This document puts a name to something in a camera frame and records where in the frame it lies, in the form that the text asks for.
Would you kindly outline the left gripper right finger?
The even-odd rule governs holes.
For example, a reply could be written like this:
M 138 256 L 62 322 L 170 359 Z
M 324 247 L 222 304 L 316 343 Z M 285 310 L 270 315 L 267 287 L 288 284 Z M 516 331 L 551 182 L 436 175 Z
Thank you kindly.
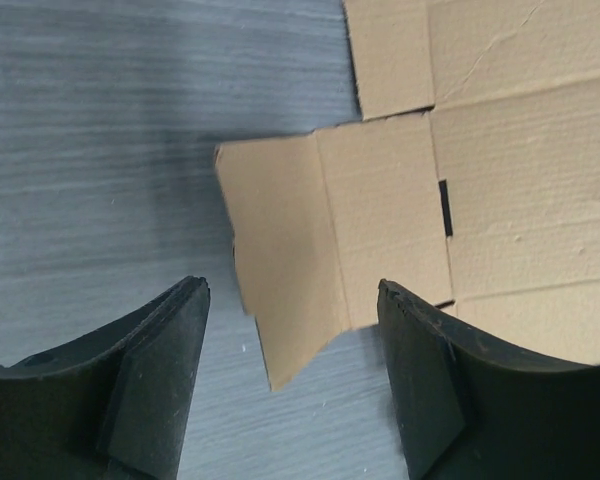
M 383 280 L 378 326 L 412 479 L 600 479 L 600 365 L 516 346 Z

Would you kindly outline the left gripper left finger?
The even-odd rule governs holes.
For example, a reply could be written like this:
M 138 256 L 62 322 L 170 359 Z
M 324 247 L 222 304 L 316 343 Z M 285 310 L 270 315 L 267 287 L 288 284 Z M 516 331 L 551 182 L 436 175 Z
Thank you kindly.
M 141 308 L 0 365 L 0 479 L 177 476 L 210 308 L 188 276 Z

